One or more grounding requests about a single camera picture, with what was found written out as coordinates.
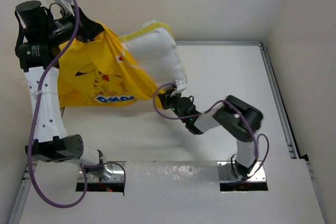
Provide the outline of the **yellow pillowcase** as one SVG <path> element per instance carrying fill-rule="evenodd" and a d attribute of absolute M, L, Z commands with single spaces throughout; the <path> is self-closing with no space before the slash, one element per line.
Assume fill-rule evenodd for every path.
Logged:
<path fill-rule="evenodd" d="M 59 59 L 61 107 L 127 106 L 154 97 L 158 85 L 106 25 L 93 41 L 74 40 Z"/>

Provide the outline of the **cream pillow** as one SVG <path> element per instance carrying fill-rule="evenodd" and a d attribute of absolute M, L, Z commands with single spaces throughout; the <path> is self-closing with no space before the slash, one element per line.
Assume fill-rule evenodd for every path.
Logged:
<path fill-rule="evenodd" d="M 176 80 L 187 83 L 185 68 L 167 24 L 152 20 L 118 40 L 157 86 Z"/>

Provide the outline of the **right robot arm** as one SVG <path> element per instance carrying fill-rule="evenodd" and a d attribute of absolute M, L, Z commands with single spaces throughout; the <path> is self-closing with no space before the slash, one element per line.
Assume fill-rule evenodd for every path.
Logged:
<path fill-rule="evenodd" d="M 237 141 L 235 173 L 246 178 L 258 159 L 256 132 L 260 129 L 264 115 L 257 108 L 229 95 L 216 102 L 206 112 L 199 112 L 192 98 L 172 94 L 169 90 L 159 94 L 162 108 L 171 109 L 185 127 L 194 135 L 202 135 L 216 127 L 223 127 Z"/>

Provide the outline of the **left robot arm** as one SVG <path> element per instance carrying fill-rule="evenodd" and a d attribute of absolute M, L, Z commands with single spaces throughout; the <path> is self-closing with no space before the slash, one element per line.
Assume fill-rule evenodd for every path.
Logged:
<path fill-rule="evenodd" d="M 99 150 L 84 146 L 79 134 L 64 127 L 58 95 L 60 45 L 73 35 L 76 18 L 64 10 L 54 19 L 40 1 L 26 1 L 15 8 L 19 34 L 15 54 L 28 83 L 33 111 L 32 144 L 27 155 L 42 162 L 71 162 L 84 166 L 102 162 Z"/>

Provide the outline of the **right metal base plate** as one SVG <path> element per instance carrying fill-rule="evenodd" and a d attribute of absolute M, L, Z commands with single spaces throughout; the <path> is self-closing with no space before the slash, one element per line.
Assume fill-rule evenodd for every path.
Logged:
<path fill-rule="evenodd" d="M 252 168 L 251 172 L 247 175 L 248 179 L 244 179 L 242 175 L 238 174 L 238 171 L 232 171 L 231 161 L 218 161 L 217 162 L 218 177 L 219 181 L 223 183 L 233 183 L 239 182 L 240 180 L 246 181 L 248 183 L 266 183 L 266 173 L 261 161 L 257 161 L 255 166 Z"/>

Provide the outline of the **metal base plate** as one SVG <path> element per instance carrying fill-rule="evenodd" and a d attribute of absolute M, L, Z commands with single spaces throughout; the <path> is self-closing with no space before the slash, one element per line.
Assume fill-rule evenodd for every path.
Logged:
<path fill-rule="evenodd" d="M 96 168 L 85 168 L 88 183 L 123 183 L 125 177 L 125 162 L 113 162 Z"/>
<path fill-rule="evenodd" d="M 242 175 L 238 174 L 238 171 L 232 171 L 231 161 L 218 161 L 217 162 L 218 177 L 219 181 L 223 183 L 233 183 L 239 182 L 240 180 L 246 181 L 248 183 L 266 183 L 266 173 L 261 161 L 257 161 L 255 166 L 252 168 L 251 172 L 247 175 L 248 179 L 244 179 Z"/>

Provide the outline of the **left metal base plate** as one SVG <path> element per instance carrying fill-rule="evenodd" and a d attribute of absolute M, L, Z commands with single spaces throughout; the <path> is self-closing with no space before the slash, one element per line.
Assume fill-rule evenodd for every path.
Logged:
<path fill-rule="evenodd" d="M 125 177 L 125 162 L 113 162 L 96 168 L 85 168 L 88 183 L 123 183 Z"/>

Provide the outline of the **aluminium table frame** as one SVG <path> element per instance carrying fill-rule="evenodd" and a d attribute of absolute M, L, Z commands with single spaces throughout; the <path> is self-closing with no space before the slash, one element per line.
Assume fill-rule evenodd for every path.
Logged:
<path fill-rule="evenodd" d="M 58 209 L 33 188 L 20 223 L 322 223 L 304 160 L 292 159 L 289 132 L 267 57 L 258 42 L 179 42 L 187 72 L 185 96 L 200 111 L 235 95 L 264 114 L 259 141 L 268 189 L 222 192 L 218 161 L 236 141 L 218 127 L 201 136 L 151 101 L 122 108 L 66 108 L 64 123 L 90 148 L 126 164 L 124 193 L 89 192 L 75 207 Z"/>

